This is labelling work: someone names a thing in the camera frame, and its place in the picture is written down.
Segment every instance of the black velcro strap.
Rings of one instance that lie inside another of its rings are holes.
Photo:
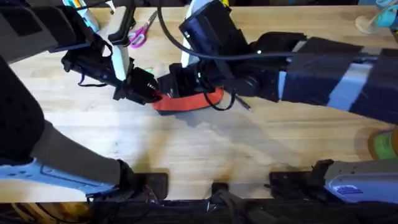
[[[57,41],[59,47],[76,44],[76,35],[73,27],[61,9],[56,7],[35,7],[32,10]]]
[[[310,38],[287,68],[282,100],[327,105],[329,95],[362,46]]]
[[[31,35],[42,31],[42,28],[40,28],[28,9],[0,7],[0,14],[2,14],[19,36]]]
[[[398,124],[398,50],[383,49],[350,112]]]

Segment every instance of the black foam padding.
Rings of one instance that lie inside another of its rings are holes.
[[[0,165],[25,164],[44,131],[41,107],[0,57]]]
[[[8,21],[19,36],[42,31],[31,12],[18,7],[0,7],[0,14]]]
[[[398,124],[398,50],[383,49],[350,112]]]
[[[35,7],[32,10],[58,42],[58,46],[75,44],[76,35],[61,9],[56,7]]]
[[[310,38],[298,52],[313,54],[293,57],[287,67],[282,100],[327,105],[330,93],[353,61],[352,53],[361,49],[362,46]]]
[[[257,41],[250,43],[250,47],[251,52],[257,52],[258,50],[262,53],[291,52],[299,41],[304,41],[306,39],[307,37],[302,33],[268,32],[262,34]],[[249,64],[249,67],[252,68],[251,73],[258,73],[257,77],[260,79],[261,88],[257,96],[266,100],[278,102],[279,68],[287,66],[286,58],[262,58],[261,64],[264,66],[263,68]]]
[[[250,48],[229,14],[231,9],[212,1],[195,11],[179,29],[196,52],[218,55],[248,54]]]
[[[181,63],[173,63],[169,65],[169,71],[169,74],[157,79],[161,94],[170,94],[172,98],[180,98],[198,93],[195,64],[183,68]]]

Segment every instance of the cable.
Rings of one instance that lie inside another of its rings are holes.
[[[198,52],[194,52],[193,50],[190,50],[186,47],[184,47],[182,44],[180,44],[174,37],[171,35],[169,30],[166,27],[166,24],[164,22],[163,14],[162,14],[162,7],[159,5],[157,6],[157,16],[159,17],[159,22],[160,26],[162,27],[163,33],[166,35],[166,37],[171,41],[171,43],[174,44],[177,48],[180,50],[196,56],[200,58],[205,58],[205,59],[212,59],[212,60],[246,60],[246,59],[252,59],[252,58],[264,58],[264,57],[292,57],[295,55],[293,52],[273,52],[273,53],[266,53],[266,54],[244,54],[244,55],[234,55],[234,56],[222,56],[222,55],[206,55],[206,54],[201,54]]]
[[[224,201],[224,203],[227,205],[228,210],[229,210],[229,215],[231,216],[231,221],[232,224],[238,224],[240,223],[238,216],[236,215],[236,207],[233,203],[233,201],[231,199],[229,199],[228,197],[225,198],[223,196],[223,194],[219,195],[220,199],[222,199],[222,201]]]
[[[57,218],[57,217],[53,216],[53,215],[52,215],[47,209],[45,209],[45,208],[43,207],[43,205],[41,205],[40,203],[36,203],[36,205],[37,205],[44,213],[46,213],[49,217],[53,218],[53,219],[56,220],[57,222],[70,223],[70,224],[79,224],[79,223],[86,223],[86,222],[89,222],[89,221],[86,221],[86,222],[74,222],[74,221],[62,220],[62,219],[60,219],[60,218]]]
[[[98,1],[98,2],[96,2],[96,3],[89,4],[89,5],[87,5],[87,6],[83,6],[83,7],[77,8],[76,11],[88,9],[88,8],[91,8],[91,7],[95,7],[95,6],[98,6],[98,5],[100,5],[100,4],[106,3],[107,1],[110,1],[110,0]]]
[[[204,94],[204,96],[205,96],[206,102],[207,102],[214,110],[217,110],[217,111],[226,111],[226,110],[229,110],[229,109],[232,108],[232,106],[233,106],[234,103],[235,103],[235,96],[236,96],[235,93],[231,93],[231,101],[229,102],[229,105],[228,105],[226,108],[219,108],[219,107],[217,107],[216,105],[214,105],[214,104],[210,101],[210,99],[209,99],[207,93],[203,93],[203,94]]]
[[[162,0],[159,0],[159,5],[157,6],[157,16],[159,18],[159,23],[160,26],[163,30],[163,33],[166,35],[169,41],[174,44],[178,49],[199,57],[199,58],[205,58],[205,59],[210,59],[210,60],[228,60],[228,61],[234,61],[234,60],[247,60],[247,59],[254,59],[254,58],[264,58],[264,57],[293,57],[293,56],[298,56],[298,55],[315,55],[311,53],[297,53],[297,52],[270,52],[270,53],[265,53],[265,54],[243,54],[243,55],[232,55],[232,56],[223,56],[223,55],[207,55],[207,54],[201,54],[198,52],[195,52],[191,49],[188,49],[184,47],[182,44],[180,44],[169,32],[169,30],[166,27],[163,14],[162,14],[162,6],[161,6]],[[342,57],[347,57],[349,56],[348,54],[327,54],[327,56],[342,56]],[[378,59],[377,55],[370,55],[370,54],[364,54],[364,53],[358,53],[352,55],[355,60],[363,61],[363,60],[370,60],[374,61]]]
[[[82,84],[85,81],[85,77],[86,77],[85,74],[82,73],[80,81],[77,83],[78,86],[81,86],[81,87],[104,87],[104,86],[108,85],[106,83],[101,83],[101,84]]]

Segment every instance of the green object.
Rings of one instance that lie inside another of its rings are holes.
[[[392,131],[378,134],[374,138],[374,151],[379,159],[393,159],[398,157],[391,141]]]
[[[389,27],[393,25],[397,16],[398,5],[391,6],[386,9],[382,14],[380,14],[375,23],[378,27]]]

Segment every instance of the red object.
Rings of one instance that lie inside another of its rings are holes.
[[[223,95],[224,91],[220,88],[217,88],[214,93],[207,94],[209,100],[214,105],[221,101]],[[166,112],[167,114],[171,114],[173,112],[191,111],[206,108],[209,107],[209,104],[207,103],[204,94],[200,93],[182,98],[170,98],[167,95],[162,95],[162,99],[156,103],[153,103],[152,107],[160,114],[162,114],[162,111]]]

